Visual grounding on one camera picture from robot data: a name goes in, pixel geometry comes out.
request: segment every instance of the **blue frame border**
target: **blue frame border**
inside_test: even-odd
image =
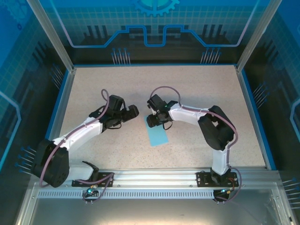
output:
[[[1,171],[1,169],[3,167],[3,164],[5,162],[5,159],[8,156],[8,152],[10,150],[10,147],[11,147],[13,141],[14,141],[15,134],[17,133],[18,128],[20,126],[22,118],[21,118],[21,111],[20,111],[19,105],[12,98],[9,98],[6,94],[4,94],[2,91],[0,91],[0,96],[3,97],[5,100],[7,100],[8,103],[10,103],[15,108],[16,114],[17,114],[17,117],[18,117],[18,120],[15,124],[14,130],[13,130],[13,132],[12,132],[10,138],[9,138],[9,141],[8,141],[6,147],[5,147],[5,150],[4,150],[3,155],[1,157],[1,160],[0,160],[0,171]]]
[[[88,67],[154,67],[154,66],[231,66],[232,63],[224,64],[201,64],[201,63],[166,63],[166,64],[74,64],[75,68],[88,68]]]
[[[58,106],[60,105],[62,93],[64,91],[66,81],[67,81],[67,78],[68,78],[69,74],[70,74],[70,72],[68,70],[66,70],[65,75],[64,75],[64,79],[62,80],[62,83],[61,83],[60,91],[58,93],[58,96],[57,96],[57,99],[56,99],[56,102],[55,102],[55,106],[54,106],[54,109],[53,109],[53,112],[52,112],[52,116],[51,116],[51,119],[50,119],[50,122],[49,122],[49,126],[48,126],[48,129],[47,129],[46,135],[45,135],[46,139],[49,139],[49,137],[50,137],[50,133],[51,133],[51,130],[53,128],[54,119],[56,117]]]
[[[131,64],[131,65],[123,65],[123,66],[122,65],[112,65],[112,64],[105,64],[105,65],[103,65],[103,64],[96,64],[96,65],[76,64],[74,66],[75,67],[82,67],[82,68],[88,68],[88,67],[94,67],[95,68],[95,67],[199,66],[199,65],[202,65],[202,66],[203,65],[206,65],[206,66],[234,65],[235,66],[236,64],[195,64],[195,63],[187,64],[187,63],[182,63],[182,64]],[[276,170],[275,162],[274,162],[271,150],[270,150],[270,146],[269,146],[269,143],[268,143],[268,140],[267,140],[267,136],[266,136],[266,133],[263,129],[263,124],[262,124],[261,118],[259,116],[257,107],[255,105],[255,101],[254,101],[254,98],[253,98],[253,95],[252,95],[252,92],[251,92],[251,89],[250,89],[250,85],[249,85],[249,82],[248,82],[248,79],[247,79],[247,76],[246,76],[246,73],[245,73],[244,69],[242,70],[241,73],[242,73],[242,76],[243,76],[243,79],[244,79],[244,82],[245,82],[245,85],[246,85],[246,89],[247,89],[246,91],[247,91],[247,93],[249,95],[249,98],[250,98],[250,103],[252,105],[252,108],[253,108],[253,111],[254,111],[254,114],[255,114],[255,118],[256,118],[256,121],[257,121],[257,124],[258,124],[258,128],[259,128],[259,131],[260,131],[261,136],[262,136],[262,142],[263,142],[263,144],[265,146],[265,149],[266,149],[266,154],[267,154],[268,161],[270,163],[271,170]],[[51,116],[51,119],[50,119],[49,127],[48,127],[45,138],[49,138],[49,135],[50,135],[51,129],[53,127],[54,119],[55,119],[55,116],[56,116],[56,113],[57,113],[57,110],[58,110],[58,106],[59,106],[60,101],[61,101],[62,93],[63,93],[63,90],[65,88],[66,80],[67,80],[68,76],[69,76],[69,71],[67,70],[66,73],[65,73],[60,91],[59,91],[59,95],[57,97],[57,100],[56,100],[56,103],[55,103],[55,106],[54,106],[54,110],[53,110],[53,113],[52,113],[52,116]]]
[[[268,140],[267,140],[266,133],[263,129],[263,124],[262,124],[261,118],[259,116],[257,107],[255,105],[255,101],[254,101],[254,98],[253,98],[253,95],[252,95],[252,92],[251,92],[251,89],[250,89],[250,85],[249,85],[245,70],[242,69],[241,73],[242,73],[242,76],[243,76],[243,79],[244,79],[244,82],[245,82],[245,85],[246,85],[246,88],[247,88],[247,92],[248,92],[248,95],[249,95],[249,98],[250,98],[250,102],[251,102],[251,105],[252,105],[252,108],[253,108],[253,111],[254,111],[254,115],[255,115],[257,124],[258,124],[258,128],[259,128],[259,131],[260,131],[261,136],[262,136],[262,142],[263,142],[264,147],[266,149],[267,158],[268,158],[271,170],[276,170],[276,166],[275,166],[275,162],[274,162],[274,159],[273,159],[273,156],[272,156],[272,152],[271,152]]]

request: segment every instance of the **cable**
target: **cable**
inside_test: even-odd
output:
[[[231,183],[232,183],[232,191],[234,191],[234,179],[233,178],[228,178],[230,181],[231,181]]]
[[[108,181],[107,181],[107,183],[106,183],[106,185],[105,185],[103,191],[102,191],[101,194],[99,195],[99,197],[96,198],[94,201],[91,201],[91,203],[96,202],[96,201],[100,200],[100,198],[102,198],[102,196],[104,195],[104,192],[106,191],[106,189],[107,189],[107,187],[108,187],[108,185],[109,185],[109,182],[110,182],[110,179],[111,179],[112,176],[113,176],[113,173],[109,174],[108,176],[104,177],[104,178],[101,179],[101,180],[98,180],[97,183],[94,183],[94,184],[98,184],[98,183],[101,183],[102,181],[108,179]],[[89,183],[89,182],[84,181],[84,180],[77,180],[77,181],[80,181],[80,182],[86,183],[86,184]],[[85,195],[86,195],[86,193],[82,196],[82,200],[84,200],[85,202],[87,202],[87,201],[86,201],[86,198],[85,198]]]
[[[235,195],[234,195],[232,198],[226,200],[226,202],[231,202],[231,201],[238,195],[238,193],[240,192],[240,190],[241,190],[241,188],[242,188],[242,174],[241,174],[240,171],[239,171],[237,168],[235,168],[235,167],[230,167],[230,169],[233,169],[233,170],[235,170],[236,172],[238,172],[239,177],[240,177],[240,185],[239,185],[239,188],[238,188],[237,192],[235,193]]]
[[[106,113],[106,111],[107,111],[107,109],[108,109],[108,105],[109,105],[109,94],[108,94],[108,91],[107,91],[106,89],[102,89],[102,90],[101,90],[101,95],[102,95],[103,99],[106,101],[106,105],[105,105],[104,110],[102,111],[102,113],[101,113],[97,118],[93,119],[92,121],[90,121],[90,122],[88,122],[88,123],[86,123],[86,124],[82,124],[81,126],[79,126],[79,127],[75,128],[74,130],[72,130],[69,134],[67,134],[67,136],[66,136],[63,140],[61,140],[61,142],[59,142],[59,143],[56,145],[56,147],[55,147],[55,148],[53,149],[53,151],[50,153],[50,155],[49,155],[49,157],[48,157],[48,159],[47,159],[47,161],[46,161],[46,163],[45,163],[45,165],[44,165],[44,168],[43,168],[43,170],[42,170],[42,173],[41,173],[41,176],[40,176],[40,179],[39,179],[39,185],[40,185],[40,187],[44,188],[44,187],[47,187],[47,186],[49,185],[49,184],[43,185],[44,175],[45,175],[45,172],[46,172],[46,170],[47,170],[47,167],[48,167],[48,165],[49,165],[49,163],[50,163],[52,157],[54,156],[54,154],[56,153],[56,151],[59,149],[59,147],[60,147],[60,146],[61,146],[61,145],[62,145],[62,144],[63,144],[63,143],[71,136],[71,135],[73,135],[75,132],[77,132],[78,130],[80,130],[80,129],[86,127],[87,125],[89,125],[89,124],[91,124],[91,123],[97,121],[98,119],[100,119],[100,118]]]
[[[207,113],[207,114],[210,114],[212,116],[215,116],[215,117],[218,117],[220,120],[222,120],[225,124],[227,124],[234,132],[235,134],[235,139],[232,143],[230,143],[228,146],[227,146],[227,156],[226,156],[226,163],[229,164],[229,153],[230,153],[230,148],[238,141],[239,139],[239,136],[238,136],[238,132],[236,131],[235,127],[228,121],[226,120],[225,118],[223,118],[222,116],[214,113],[214,112],[211,112],[211,111],[208,111],[208,110],[198,110],[198,109],[191,109],[191,108],[188,108],[188,107],[185,107],[181,104],[181,96],[180,96],[180,93],[173,87],[170,87],[170,86],[160,86],[158,88],[155,88],[151,94],[150,94],[150,98],[152,97],[153,93],[158,90],[158,89],[161,89],[161,88],[169,88],[169,89],[172,89],[173,91],[175,91],[178,95],[178,104],[180,105],[180,107],[182,107],[183,109],[186,109],[186,110],[190,110],[190,111],[193,111],[193,112],[199,112],[199,113]]]
[[[240,190],[241,190],[241,187],[242,187],[242,175],[241,175],[240,171],[239,171],[237,168],[235,168],[235,167],[230,167],[230,168],[233,169],[233,170],[235,170],[235,171],[238,172],[238,174],[239,174],[239,177],[240,177],[240,185],[239,185],[239,188],[238,188],[237,192],[235,193],[235,195],[234,195],[232,198],[230,198],[230,199],[226,199],[226,198],[219,197],[219,196],[217,196],[216,198],[223,200],[225,203],[232,203],[232,204],[235,204],[235,205],[237,205],[237,206],[242,207],[242,208],[243,208],[250,216],[252,216],[252,218],[254,218],[259,224],[262,224],[261,221],[260,221],[258,218],[256,218],[256,217],[255,217],[255,216],[254,216],[254,215],[253,215],[246,207],[244,207],[243,205],[241,205],[241,204],[239,204],[239,203],[233,201],[233,199],[238,195],[238,193],[239,193]]]
[[[163,123],[163,129],[164,129],[164,130],[168,130],[168,129],[170,129],[170,128],[172,127],[172,125],[173,125],[173,121],[171,121],[171,125],[166,129],[166,128],[165,128],[165,124]]]
[[[122,127],[122,124],[120,123],[120,126],[119,127],[109,127],[108,129],[109,130],[118,130]]]

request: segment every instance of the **black mounting plate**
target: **black mounting plate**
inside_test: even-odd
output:
[[[111,174],[111,172],[99,172],[97,180],[100,180],[100,179],[108,176],[109,174]],[[107,186],[108,188],[111,188],[113,186],[113,177],[114,177],[114,174],[112,175],[111,180],[109,181],[109,184]],[[107,183],[107,180],[104,180],[103,182],[98,184],[98,187],[104,188],[106,186],[106,183]],[[90,186],[91,186],[91,184],[83,184],[76,180],[72,181],[72,187],[90,187]]]
[[[197,186],[199,188],[231,188],[233,184],[231,181],[228,180],[228,178],[233,178],[235,180],[234,187],[239,186],[239,181],[237,174],[235,172],[229,172],[226,176],[227,179],[225,182],[221,183],[220,185],[217,185],[212,179],[211,179],[211,173],[210,172],[197,172],[196,173],[196,181]]]

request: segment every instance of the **blue panel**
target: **blue panel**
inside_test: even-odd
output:
[[[163,126],[150,128],[147,124],[147,116],[144,117],[144,120],[145,120],[145,125],[147,128],[147,132],[148,132],[148,136],[149,136],[149,140],[150,140],[150,145],[152,147],[169,142],[167,134],[166,134],[165,130],[163,129]]]
[[[251,105],[252,105],[254,115],[255,115],[255,118],[256,118],[256,121],[257,121],[257,124],[258,124],[258,128],[259,128],[259,131],[260,131],[261,136],[262,136],[262,142],[263,142],[264,147],[266,149],[266,153],[267,153],[268,161],[270,163],[270,167],[271,167],[272,170],[276,170],[276,166],[275,166],[274,159],[273,159],[273,156],[272,156],[272,153],[271,153],[271,150],[270,150],[270,146],[269,146],[266,134],[265,134],[264,129],[263,129],[263,124],[262,124],[261,118],[259,116],[257,107],[255,105],[255,101],[254,101],[254,98],[253,98],[253,95],[252,95],[252,92],[251,92],[251,89],[250,89],[250,85],[249,85],[249,82],[248,82],[248,79],[247,79],[247,76],[246,76],[246,73],[245,73],[244,70],[242,70],[242,75],[243,75],[243,79],[245,81],[247,92],[248,92],[249,97],[250,97]]]
[[[49,139],[49,135],[50,135],[50,132],[52,130],[52,126],[53,126],[54,119],[55,119],[55,116],[56,116],[56,113],[57,113],[57,110],[58,110],[58,106],[60,105],[62,93],[63,93],[65,85],[66,85],[68,74],[69,74],[69,71],[66,70],[66,73],[64,75],[64,79],[63,79],[61,87],[60,87],[60,91],[58,93],[58,96],[57,96],[57,99],[56,99],[56,102],[55,102],[55,106],[54,106],[53,113],[52,113],[52,116],[51,116],[51,119],[50,119],[50,122],[49,122],[49,126],[48,126],[48,129],[47,129],[46,135],[45,135],[46,139]]]

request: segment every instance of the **gear logo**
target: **gear logo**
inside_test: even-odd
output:
[[[136,10],[146,13],[147,16],[157,15],[163,16],[169,13],[170,9],[175,9],[175,5],[179,4],[179,0],[132,0]]]
[[[26,0],[0,0],[0,6],[5,6],[18,23],[27,15]]]

